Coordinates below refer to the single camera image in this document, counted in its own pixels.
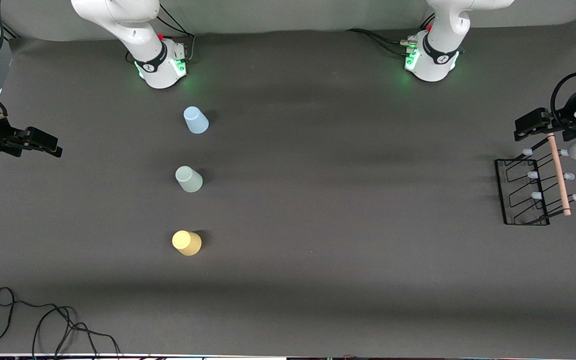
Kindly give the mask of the black wire cup holder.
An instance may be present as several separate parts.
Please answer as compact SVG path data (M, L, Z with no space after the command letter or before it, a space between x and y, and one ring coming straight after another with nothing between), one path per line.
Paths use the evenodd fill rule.
M557 216L572 214L576 194L569 192L567 184L575 175L562 166L568 154L550 133L514 158L494 160L503 224L545 227Z

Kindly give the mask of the pale green plastic cup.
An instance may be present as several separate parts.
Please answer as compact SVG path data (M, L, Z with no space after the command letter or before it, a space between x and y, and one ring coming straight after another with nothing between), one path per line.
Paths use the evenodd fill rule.
M204 182L201 174L190 166L178 167L174 173L174 177L182 189L187 193L198 192Z

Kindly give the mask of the yellow plastic cup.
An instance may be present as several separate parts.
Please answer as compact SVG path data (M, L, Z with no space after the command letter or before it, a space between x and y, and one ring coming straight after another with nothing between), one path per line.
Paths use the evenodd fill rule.
M179 230L174 233L171 243L173 247L182 255L196 255L202 248L201 237L192 231Z

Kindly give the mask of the light blue plastic cup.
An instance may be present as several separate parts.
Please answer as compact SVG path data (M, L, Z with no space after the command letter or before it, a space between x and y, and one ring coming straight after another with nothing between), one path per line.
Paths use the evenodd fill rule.
M206 115L194 105L186 107L183 111L183 118L189 131L193 134L204 133L210 127L210 121Z

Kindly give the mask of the dark grey table cover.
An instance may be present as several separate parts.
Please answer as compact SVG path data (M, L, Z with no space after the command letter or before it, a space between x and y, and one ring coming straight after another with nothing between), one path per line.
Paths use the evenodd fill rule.
M0 153L0 287L125 353L576 358L576 206L507 226L494 171L576 72L576 22L463 48L425 83L358 33L206 35L157 90L118 41L14 41L10 121L63 152Z

